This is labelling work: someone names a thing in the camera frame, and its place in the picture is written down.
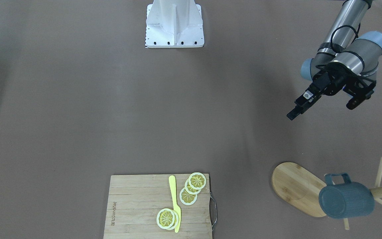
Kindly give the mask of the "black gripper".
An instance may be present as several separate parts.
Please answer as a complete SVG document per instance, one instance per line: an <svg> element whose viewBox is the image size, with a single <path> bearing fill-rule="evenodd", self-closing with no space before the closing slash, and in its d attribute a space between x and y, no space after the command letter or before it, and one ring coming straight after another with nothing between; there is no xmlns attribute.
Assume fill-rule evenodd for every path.
<svg viewBox="0 0 382 239"><path fill-rule="evenodd" d="M312 83L295 101L295 108L286 116L293 120L302 115L320 99L322 95L333 96L341 91L346 84L347 77L340 72L319 71L312 77Z"/></svg>

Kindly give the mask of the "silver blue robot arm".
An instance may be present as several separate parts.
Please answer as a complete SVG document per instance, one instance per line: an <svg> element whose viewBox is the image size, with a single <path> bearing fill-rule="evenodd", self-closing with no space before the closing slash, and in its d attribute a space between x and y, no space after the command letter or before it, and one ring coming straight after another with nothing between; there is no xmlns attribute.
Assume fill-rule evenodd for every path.
<svg viewBox="0 0 382 239"><path fill-rule="evenodd" d="M360 23L372 5L371 0L346 0L314 58L303 62L300 74L312 83L295 101L287 114L290 120L302 115L322 97L339 91L350 95L349 110L371 98L377 85L382 33L359 35Z"/></svg>

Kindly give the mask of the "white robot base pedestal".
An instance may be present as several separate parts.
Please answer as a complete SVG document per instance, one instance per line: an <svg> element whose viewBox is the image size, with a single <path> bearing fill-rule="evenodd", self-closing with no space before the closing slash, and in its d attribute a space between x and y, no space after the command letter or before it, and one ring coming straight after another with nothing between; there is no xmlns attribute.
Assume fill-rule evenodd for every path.
<svg viewBox="0 0 382 239"><path fill-rule="evenodd" d="M147 5L145 47L203 47L202 8L194 0L155 0Z"/></svg>

